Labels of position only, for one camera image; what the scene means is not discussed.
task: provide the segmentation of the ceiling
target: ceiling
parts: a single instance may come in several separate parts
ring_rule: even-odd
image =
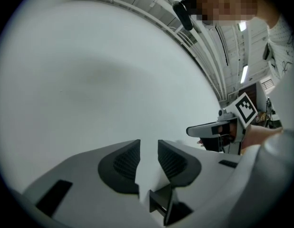
[[[266,24],[255,18],[240,31],[233,26],[207,26],[193,19],[194,29],[186,31],[172,10],[176,0],[94,0],[122,7],[160,27],[179,43],[203,70],[220,102],[233,100],[239,89],[269,74],[262,55],[267,43]],[[240,83],[243,66],[248,73]]]

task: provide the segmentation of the person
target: person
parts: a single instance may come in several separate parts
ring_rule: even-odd
[[[236,23],[255,17],[267,24],[268,44],[272,54],[272,76],[280,80],[294,64],[294,33],[283,15],[270,0],[184,0],[190,14],[202,15],[203,20],[218,24]],[[267,129],[249,125],[242,142],[244,153],[247,147],[262,144],[268,137],[281,133],[282,128]],[[236,126],[230,125],[230,135],[236,135]]]

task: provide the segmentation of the white sleeve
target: white sleeve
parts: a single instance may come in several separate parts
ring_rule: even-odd
[[[294,64],[294,33],[281,15],[276,25],[269,29],[269,47],[276,64],[276,72],[280,78]]]

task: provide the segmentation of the white wall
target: white wall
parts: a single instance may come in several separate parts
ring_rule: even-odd
[[[0,48],[0,163],[22,192],[71,155],[141,139],[141,199],[167,184],[157,140],[196,146],[186,128],[219,104],[187,53],[122,9],[77,1],[36,13]]]
[[[257,110],[265,112],[267,95],[259,81],[256,83],[256,94],[257,94],[257,98],[256,98]]]

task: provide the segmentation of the fluorescent light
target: fluorescent light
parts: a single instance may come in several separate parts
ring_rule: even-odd
[[[246,30],[246,22],[241,22],[238,24],[238,26],[240,31]]]
[[[242,71],[242,77],[241,77],[241,81],[240,81],[241,84],[245,81],[247,70],[248,70],[248,65],[245,65],[243,67],[243,71]]]

